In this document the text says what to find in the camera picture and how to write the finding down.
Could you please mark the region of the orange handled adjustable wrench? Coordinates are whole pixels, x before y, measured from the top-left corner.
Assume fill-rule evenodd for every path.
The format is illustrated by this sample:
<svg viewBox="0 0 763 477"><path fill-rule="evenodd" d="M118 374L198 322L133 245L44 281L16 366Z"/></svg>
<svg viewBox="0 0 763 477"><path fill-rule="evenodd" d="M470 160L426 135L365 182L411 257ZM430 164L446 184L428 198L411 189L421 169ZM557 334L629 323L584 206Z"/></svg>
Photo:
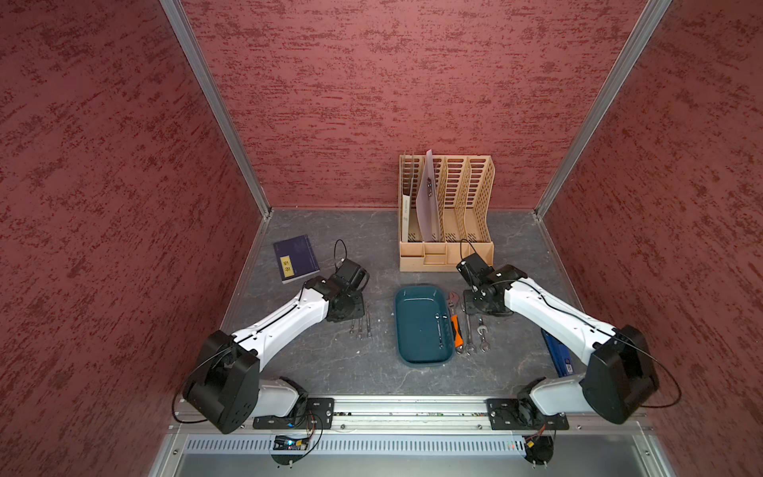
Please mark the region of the orange handled adjustable wrench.
<svg viewBox="0 0 763 477"><path fill-rule="evenodd" d="M454 336L454 347L458 354L464 353L464 339L461 332L459 323L459 316L457 313L457 305L459 303L459 295L455 291L451 291L448 294L447 304L450 312L450 323Z"/></svg>

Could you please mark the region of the teal plastic storage tray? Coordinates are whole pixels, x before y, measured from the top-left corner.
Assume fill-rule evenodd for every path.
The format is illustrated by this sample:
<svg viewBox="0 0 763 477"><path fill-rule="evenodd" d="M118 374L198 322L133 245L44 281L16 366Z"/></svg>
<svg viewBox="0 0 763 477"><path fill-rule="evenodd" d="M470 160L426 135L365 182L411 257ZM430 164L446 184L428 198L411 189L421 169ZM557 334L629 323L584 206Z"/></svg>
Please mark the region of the teal plastic storage tray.
<svg viewBox="0 0 763 477"><path fill-rule="evenodd" d="M443 348L438 348L434 317L441 317ZM454 354L454 336L443 291L434 285L410 285L397 291L393 300L397 351L403 363L414 368L435 367Z"/></svg>

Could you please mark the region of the small silver combination wrench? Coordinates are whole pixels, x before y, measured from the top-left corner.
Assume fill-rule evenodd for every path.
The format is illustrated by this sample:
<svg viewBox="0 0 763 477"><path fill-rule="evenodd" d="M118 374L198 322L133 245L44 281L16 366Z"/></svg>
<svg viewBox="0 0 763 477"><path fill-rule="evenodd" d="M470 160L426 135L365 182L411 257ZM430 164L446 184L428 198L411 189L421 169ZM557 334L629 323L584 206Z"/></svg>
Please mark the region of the small silver combination wrench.
<svg viewBox="0 0 763 477"><path fill-rule="evenodd" d="M367 338L370 339L372 337L372 326L371 326L371 313L368 308L366 309L365 318L366 318L366 336Z"/></svg>

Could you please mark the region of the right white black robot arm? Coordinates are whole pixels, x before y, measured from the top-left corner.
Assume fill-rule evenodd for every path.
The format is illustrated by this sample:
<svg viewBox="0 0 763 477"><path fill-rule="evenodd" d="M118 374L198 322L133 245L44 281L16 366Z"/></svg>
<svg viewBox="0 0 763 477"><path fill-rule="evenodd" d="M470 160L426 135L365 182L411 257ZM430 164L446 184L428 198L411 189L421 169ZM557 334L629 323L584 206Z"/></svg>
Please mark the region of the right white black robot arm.
<svg viewBox="0 0 763 477"><path fill-rule="evenodd" d="M583 374L537 379L522 388L510 405L515 427L540 429L562 413L596 413L621 425L658 391L654 360L638 329L595 319L547 292L526 272L514 266L495 270L479 254L463 258L456 269L477 311L520 314L585 366Z"/></svg>

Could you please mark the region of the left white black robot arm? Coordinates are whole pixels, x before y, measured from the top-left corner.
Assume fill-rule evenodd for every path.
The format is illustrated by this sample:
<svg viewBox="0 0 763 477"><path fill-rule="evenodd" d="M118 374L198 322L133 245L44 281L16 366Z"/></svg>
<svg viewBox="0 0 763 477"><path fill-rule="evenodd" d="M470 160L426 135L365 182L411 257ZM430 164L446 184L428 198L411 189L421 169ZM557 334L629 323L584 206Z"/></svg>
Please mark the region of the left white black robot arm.
<svg viewBox="0 0 763 477"><path fill-rule="evenodd" d="M307 393L286 378L260 377L267 364L304 331L323 321L340 323L365 316L363 291L370 275L345 258L328 278L314 276L298 294L262 320L232 334L207 337L179 395L224 434L251 417L303 425Z"/></svg>

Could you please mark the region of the blue flat box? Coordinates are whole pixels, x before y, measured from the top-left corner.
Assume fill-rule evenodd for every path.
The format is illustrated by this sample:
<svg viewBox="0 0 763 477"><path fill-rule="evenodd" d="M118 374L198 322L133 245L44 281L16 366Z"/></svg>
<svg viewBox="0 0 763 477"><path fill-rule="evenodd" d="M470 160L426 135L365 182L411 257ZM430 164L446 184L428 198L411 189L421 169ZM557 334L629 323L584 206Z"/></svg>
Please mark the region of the blue flat box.
<svg viewBox="0 0 763 477"><path fill-rule="evenodd" d="M550 357L552 358L552 363L554 364L556 373L558 373L558 377L564 378L574 375L575 370L571 355L564 344L558 341L558 339L554 338L554 336L550 335L550 333L546 332L546 330L542 330L542 337L546 342L548 353L550 353Z"/></svg>

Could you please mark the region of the dark purple notebook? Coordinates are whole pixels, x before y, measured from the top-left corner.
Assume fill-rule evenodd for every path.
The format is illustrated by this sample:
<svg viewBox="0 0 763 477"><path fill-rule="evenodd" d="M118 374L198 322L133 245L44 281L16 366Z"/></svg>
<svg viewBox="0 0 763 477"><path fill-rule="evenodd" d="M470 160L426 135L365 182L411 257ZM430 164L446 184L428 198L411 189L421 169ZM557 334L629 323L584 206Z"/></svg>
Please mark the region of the dark purple notebook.
<svg viewBox="0 0 763 477"><path fill-rule="evenodd" d="M282 283L306 278L320 272L319 262L307 235L273 244Z"/></svg>

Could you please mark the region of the purple folder in organizer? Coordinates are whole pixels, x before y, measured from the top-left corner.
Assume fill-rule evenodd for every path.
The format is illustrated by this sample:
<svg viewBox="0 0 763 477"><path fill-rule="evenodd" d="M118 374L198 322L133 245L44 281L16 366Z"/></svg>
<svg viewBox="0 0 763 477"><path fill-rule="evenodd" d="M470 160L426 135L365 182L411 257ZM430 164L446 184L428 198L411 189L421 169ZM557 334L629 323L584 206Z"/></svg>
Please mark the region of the purple folder in organizer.
<svg viewBox="0 0 763 477"><path fill-rule="evenodd" d="M440 242L437 183L431 149L425 153L415 207L421 240L423 242Z"/></svg>

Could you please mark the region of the beige folder in organizer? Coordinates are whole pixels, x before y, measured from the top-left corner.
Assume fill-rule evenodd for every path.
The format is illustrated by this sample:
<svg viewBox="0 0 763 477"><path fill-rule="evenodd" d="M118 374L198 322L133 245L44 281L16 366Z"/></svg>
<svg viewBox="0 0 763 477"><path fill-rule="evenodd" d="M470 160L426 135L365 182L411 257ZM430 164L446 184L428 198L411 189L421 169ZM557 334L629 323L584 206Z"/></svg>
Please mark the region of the beige folder in organizer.
<svg viewBox="0 0 763 477"><path fill-rule="evenodd" d="M401 195L401 242L409 241L409 222L411 221L411 196Z"/></svg>

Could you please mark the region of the wooden desk file organizer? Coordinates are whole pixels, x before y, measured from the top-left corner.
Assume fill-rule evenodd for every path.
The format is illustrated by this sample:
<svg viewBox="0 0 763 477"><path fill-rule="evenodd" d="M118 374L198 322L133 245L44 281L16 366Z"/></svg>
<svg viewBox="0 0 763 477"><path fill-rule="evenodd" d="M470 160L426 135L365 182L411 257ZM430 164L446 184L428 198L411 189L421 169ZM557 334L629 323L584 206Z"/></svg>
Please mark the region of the wooden desk file organizer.
<svg viewBox="0 0 763 477"><path fill-rule="evenodd" d="M433 154L440 242L423 242L415 204L424 157L405 153L399 157L399 270L452 272L474 252L494 264L495 245L487 221L495 179L492 157ZM402 194L411 196L408 242L401 242Z"/></svg>

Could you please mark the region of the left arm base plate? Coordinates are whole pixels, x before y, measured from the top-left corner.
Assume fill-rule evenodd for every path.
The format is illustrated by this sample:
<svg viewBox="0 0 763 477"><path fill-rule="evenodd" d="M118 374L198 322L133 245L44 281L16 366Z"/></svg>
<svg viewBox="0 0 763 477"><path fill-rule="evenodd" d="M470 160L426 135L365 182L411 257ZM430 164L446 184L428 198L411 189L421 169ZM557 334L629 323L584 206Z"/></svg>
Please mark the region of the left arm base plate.
<svg viewBox="0 0 763 477"><path fill-rule="evenodd" d="M254 429L331 429L335 411L335 399L331 397L301 397L286 417L255 417Z"/></svg>

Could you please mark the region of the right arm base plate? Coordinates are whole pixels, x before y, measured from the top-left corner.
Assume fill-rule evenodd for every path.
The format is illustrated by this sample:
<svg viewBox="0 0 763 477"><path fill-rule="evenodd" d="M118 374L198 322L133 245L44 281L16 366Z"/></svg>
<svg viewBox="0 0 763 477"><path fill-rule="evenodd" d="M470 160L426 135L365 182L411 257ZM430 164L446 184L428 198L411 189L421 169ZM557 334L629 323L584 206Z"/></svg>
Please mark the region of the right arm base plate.
<svg viewBox="0 0 763 477"><path fill-rule="evenodd" d="M530 399L486 399L487 415L493 430L568 430L567 417L544 415Z"/></svg>

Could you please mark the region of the aluminium front rail frame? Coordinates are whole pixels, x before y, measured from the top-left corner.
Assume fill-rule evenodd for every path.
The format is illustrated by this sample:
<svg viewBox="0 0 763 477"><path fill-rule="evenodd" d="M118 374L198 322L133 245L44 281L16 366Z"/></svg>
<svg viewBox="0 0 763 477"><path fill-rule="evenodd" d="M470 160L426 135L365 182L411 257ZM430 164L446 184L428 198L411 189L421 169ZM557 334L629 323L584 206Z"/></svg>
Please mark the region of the aluminium front rail frame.
<svg viewBox="0 0 763 477"><path fill-rule="evenodd" d="M188 405L154 476L670 476L645 413L623 425L563 415L568 430L493 430L489 397L339 396L331 429L224 434Z"/></svg>

